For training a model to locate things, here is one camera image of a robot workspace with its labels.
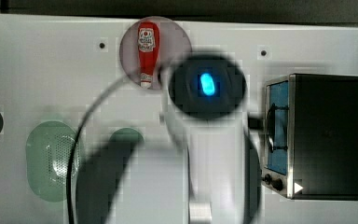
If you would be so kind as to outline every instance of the red ketchup bottle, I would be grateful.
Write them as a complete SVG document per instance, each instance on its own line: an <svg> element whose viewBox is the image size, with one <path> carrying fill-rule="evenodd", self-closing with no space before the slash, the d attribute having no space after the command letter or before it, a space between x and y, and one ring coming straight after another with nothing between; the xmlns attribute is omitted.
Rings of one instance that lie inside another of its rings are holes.
<svg viewBox="0 0 358 224"><path fill-rule="evenodd" d="M159 29L151 21L144 21L138 27L138 54L141 65L141 86L152 86L153 72L159 50Z"/></svg>

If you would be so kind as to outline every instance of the black handle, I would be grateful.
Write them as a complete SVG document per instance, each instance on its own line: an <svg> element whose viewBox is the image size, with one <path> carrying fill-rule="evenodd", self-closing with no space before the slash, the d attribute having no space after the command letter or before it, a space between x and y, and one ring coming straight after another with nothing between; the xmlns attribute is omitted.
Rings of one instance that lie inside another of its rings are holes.
<svg viewBox="0 0 358 224"><path fill-rule="evenodd" d="M272 104L267 113L267 146L268 150L272 153L274 151L275 140L275 109L276 105Z"/></svg>
<svg viewBox="0 0 358 224"><path fill-rule="evenodd" d="M267 113L267 145L268 145L268 150L273 153L274 150L276 149L287 149L287 146L285 147L275 147L274 146L274 141L275 141L275 111L276 110L289 110L289 106L276 106L275 104L272 104L271 107L268 110Z"/></svg>

